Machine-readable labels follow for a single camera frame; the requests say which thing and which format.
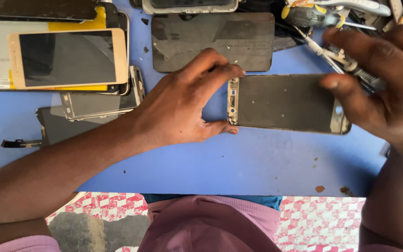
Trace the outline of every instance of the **person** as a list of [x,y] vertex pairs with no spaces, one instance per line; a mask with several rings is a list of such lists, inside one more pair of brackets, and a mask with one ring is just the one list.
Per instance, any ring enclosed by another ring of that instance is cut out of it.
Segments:
[[[367,96],[349,75],[332,73],[321,81],[352,123],[392,146],[362,210],[359,251],[403,251],[403,26],[382,38],[336,29],[323,38],[388,83],[386,90]],[[163,77],[134,111],[2,167],[0,252],[59,251],[44,218],[116,162],[165,145],[237,134],[226,121],[205,122],[201,112],[227,80],[244,74],[214,49],[205,49]],[[126,128],[131,131],[119,134]],[[278,213],[223,196],[151,203],[151,225],[139,251],[280,251],[274,243]]]

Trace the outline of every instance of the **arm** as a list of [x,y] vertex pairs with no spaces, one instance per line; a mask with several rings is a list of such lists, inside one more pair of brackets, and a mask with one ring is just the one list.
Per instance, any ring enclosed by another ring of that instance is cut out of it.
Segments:
[[44,218],[112,164],[165,145],[236,134],[238,128],[226,120],[205,122],[201,114],[217,89],[243,74],[214,49],[205,49],[187,66],[165,76],[134,111],[2,167],[0,243],[48,235]]
[[323,38],[388,84],[386,90],[367,96],[348,75],[331,74],[322,81],[340,100],[352,123],[392,146],[363,207],[360,245],[403,249],[403,26],[383,38],[336,30],[327,31]]

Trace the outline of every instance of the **hand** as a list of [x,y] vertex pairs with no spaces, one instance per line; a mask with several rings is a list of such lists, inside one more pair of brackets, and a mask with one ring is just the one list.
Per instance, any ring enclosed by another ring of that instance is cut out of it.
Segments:
[[204,49],[181,70],[164,76],[132,111],[136,130],[157,146],[202,142],[225,132],[237,134],[239,129],[226,120],[204,121],[202,109],[225,82],[244,74],[216,50]]
[[357,80],[349,75],[329,74],[321,81],[340,100],[344,113],[370,133],[403,148],[403,25],[383,38],[360,32],[328,30],[323,39],[358,61],[366,70],[388,84],[386,90],[367,96]]

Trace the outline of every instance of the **blue table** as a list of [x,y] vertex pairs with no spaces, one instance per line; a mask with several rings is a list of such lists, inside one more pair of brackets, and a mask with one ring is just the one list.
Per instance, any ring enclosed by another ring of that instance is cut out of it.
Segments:
[[[151,16],[113,0],[130,19],[130,64],[141,68],[149,92],[164,76],[152,66]],[[321,39],[321,31],[315,32]],[[263,74],[327,73],[329,68],[307,46],[275,52],[270,71]],[[0,92],[2,140],[41,138],[35,111],[51,105],[51,93]],[[226,118],[227,87],[217,91],[203,110],[206,120]],[[241,128],[204,143],[155,149],[115,164],[82,186],[89,192],[181,194],[344,196],[346,186],[365,196],[385,158],[385,141],[353,125],[345,136]],[[0,147],[0,167],[37,148]],[[317,193],[315,187],[326,189]]]

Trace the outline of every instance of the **black phone screen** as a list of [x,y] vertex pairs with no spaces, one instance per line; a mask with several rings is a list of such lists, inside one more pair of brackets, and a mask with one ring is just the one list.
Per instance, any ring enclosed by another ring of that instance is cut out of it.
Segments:
[[0,0],[0,17],[93,20],[93,0]]
[[26,87],[116,82],[111,31],[19,35]]
[[239,79],[239,126],[331,132],[334,96],[322,74],[244,76]]

